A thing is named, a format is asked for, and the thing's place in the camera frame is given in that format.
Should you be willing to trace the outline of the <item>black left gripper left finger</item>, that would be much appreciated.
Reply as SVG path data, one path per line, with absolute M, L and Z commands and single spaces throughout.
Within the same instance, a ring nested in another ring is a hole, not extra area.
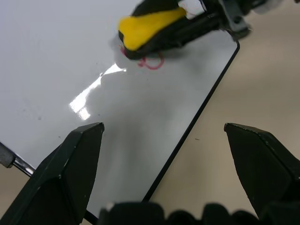
M 94 186 L 103 123 L 78 127 L 47 156 L 0 225 L 80 225 Z

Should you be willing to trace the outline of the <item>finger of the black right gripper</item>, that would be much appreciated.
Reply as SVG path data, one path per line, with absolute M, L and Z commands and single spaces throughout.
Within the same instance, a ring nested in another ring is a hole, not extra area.
M 132 16 L 143 16 L 147 14 L 169 11 L 179 8 L 181 0 L 142 0 L 132 12 Z
M 131 58 L 140 59 L 152 53 L 182 48 L 189 42 L 220 29 L 224 23 L 223 18 L 219 13 L 202 13 L 193 19 L 179 19 L 155 33 L 138 50 L 131 51 Z

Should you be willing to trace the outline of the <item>red marker drawing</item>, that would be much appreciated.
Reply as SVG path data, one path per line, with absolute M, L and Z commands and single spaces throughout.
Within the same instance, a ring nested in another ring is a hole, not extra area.
M 125 48 L 123 45 L 116 45 L 115 50 L 115 63 L 121 68 L 124 72 L 129 72 L 130 70 L 139 70 L 139 69 L 147 69 L 147 70 L 158 70 L 160 69 L 164 63 L 165 59 L 162 53 L 155 53 L 151 56 L 143 56 L 137 60 L 130 60 L 126 57 Z

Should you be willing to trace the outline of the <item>white whiteboard with black rim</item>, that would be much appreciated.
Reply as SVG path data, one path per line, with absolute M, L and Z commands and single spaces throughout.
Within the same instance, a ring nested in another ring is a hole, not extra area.
M 215 31 L 162 52 L 158 70 L 124 72 L 117 26 L 140 1 L 0 0 L 0 142 L 37 167 L 73 129 L 104 123 L 93 215 L 156 188 L 239 48 Z

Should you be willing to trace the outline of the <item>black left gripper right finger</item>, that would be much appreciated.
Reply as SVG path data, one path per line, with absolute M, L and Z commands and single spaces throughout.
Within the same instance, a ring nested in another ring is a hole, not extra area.
M 300 203 L 300 160 L 270 132 L 226 123 L 237 175 L 257 216 L 271 203 Z

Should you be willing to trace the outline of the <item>silver metal whiteboard stand rod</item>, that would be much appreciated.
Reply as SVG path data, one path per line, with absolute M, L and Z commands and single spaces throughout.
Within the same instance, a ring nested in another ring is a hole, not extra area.
M 0 142 L 0 164 L 6 168 L 16 167 L 24 174 L 31 177 L 35 172 L 35 169 L 28 163 L 26 163 L 22 158 L 16 155 L 8 147 Z

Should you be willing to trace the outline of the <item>yellow eraser with black felt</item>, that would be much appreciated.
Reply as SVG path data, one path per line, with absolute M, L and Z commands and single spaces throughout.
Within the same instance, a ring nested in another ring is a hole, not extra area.
M 125 56 L 130 60 L 138 60 L 162 50 L 163 42 L 185 19 L 186 11 L 181 7 L 121 19 L 118 32 Z

